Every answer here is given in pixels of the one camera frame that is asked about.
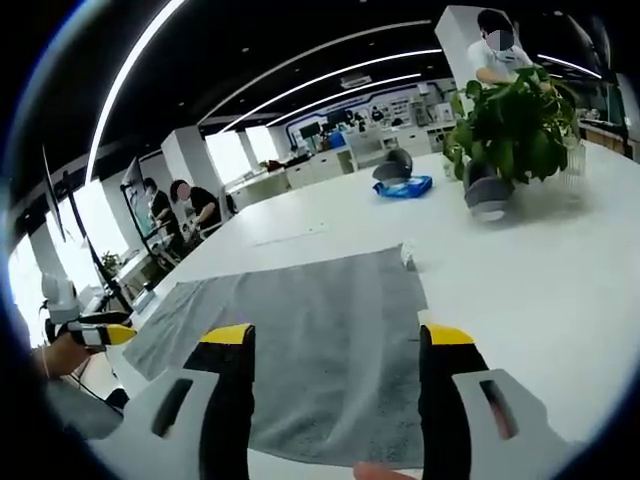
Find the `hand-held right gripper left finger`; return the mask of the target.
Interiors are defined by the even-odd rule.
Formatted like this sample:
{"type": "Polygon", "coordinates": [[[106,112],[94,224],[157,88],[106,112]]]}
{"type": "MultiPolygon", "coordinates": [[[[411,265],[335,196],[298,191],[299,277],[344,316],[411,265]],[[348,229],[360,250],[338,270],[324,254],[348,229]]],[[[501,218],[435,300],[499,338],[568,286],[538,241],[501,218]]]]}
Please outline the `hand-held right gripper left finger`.
{"type": "Polygon", "coordinates": [[[254,379],[254,326],[214,329],[89,445],[119,479],[246,479],[254,379]]]}

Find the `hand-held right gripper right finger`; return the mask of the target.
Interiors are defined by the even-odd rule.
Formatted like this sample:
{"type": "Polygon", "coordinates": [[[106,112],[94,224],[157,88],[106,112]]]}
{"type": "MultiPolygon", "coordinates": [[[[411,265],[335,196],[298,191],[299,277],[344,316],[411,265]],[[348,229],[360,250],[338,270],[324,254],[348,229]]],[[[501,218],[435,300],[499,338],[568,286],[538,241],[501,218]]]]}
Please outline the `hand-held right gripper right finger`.
{"type": "Polygon", "coordinates": [[[420,328],[418,411],[426,479],[550,479],[580,449],[552,429],[543,402],[474,340],[420,328]]]}

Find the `person's left hand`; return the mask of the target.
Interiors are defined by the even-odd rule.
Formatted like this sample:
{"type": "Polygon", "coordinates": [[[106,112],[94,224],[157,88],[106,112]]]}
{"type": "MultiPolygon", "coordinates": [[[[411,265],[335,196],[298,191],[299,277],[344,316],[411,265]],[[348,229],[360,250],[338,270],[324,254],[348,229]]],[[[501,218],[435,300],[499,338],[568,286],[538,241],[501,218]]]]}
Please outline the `person's left hand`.
{"type": "Polygon", "coordinates": [[[51,380],[74,373],[84,362],[98,353],[99,349],[77,343],[67,332],[50,345],[32,349],[30,357],[39,375],[51,380]]]}

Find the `person's right hand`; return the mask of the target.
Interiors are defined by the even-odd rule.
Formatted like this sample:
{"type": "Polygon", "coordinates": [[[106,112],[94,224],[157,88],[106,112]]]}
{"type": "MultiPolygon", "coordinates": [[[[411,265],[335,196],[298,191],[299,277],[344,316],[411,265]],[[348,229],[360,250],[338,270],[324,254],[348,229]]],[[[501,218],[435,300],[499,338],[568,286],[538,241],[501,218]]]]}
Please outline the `person's right hand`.
{"type": "Polygon", "coordinates": [[[359,462],[353,467],[355,480],[415,480],[414,477],[393,471],[384,466],[359,462]]]}

